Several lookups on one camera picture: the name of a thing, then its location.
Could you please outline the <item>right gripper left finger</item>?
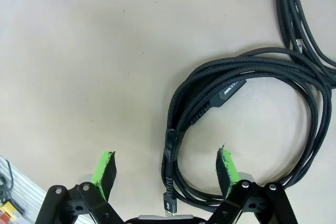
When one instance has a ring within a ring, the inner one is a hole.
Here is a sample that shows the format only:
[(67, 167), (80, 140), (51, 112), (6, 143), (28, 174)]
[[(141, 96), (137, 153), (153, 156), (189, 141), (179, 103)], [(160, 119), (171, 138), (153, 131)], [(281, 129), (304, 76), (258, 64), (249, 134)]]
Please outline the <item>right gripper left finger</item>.
[(124, 223), (108, 203), (116, 175), (115, 152), (104, 152), (91, 181), (48, 189), (35, 223), (75, 223), (81, 215), (94, 223)]

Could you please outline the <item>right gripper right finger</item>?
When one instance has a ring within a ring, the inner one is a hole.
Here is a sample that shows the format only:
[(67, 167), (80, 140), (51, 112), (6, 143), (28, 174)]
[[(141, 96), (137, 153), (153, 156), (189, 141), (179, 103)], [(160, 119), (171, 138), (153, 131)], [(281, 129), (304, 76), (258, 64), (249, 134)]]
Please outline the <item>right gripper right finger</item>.
[(223, 202), (207, 223), (237, 223), (243, 213), (251, 212), (259, 223), (297, 223), (283, 186), (276, 182), (261, 187), (241, 179), (231, 158), (223, 147), (218, 149), (216, 174)]

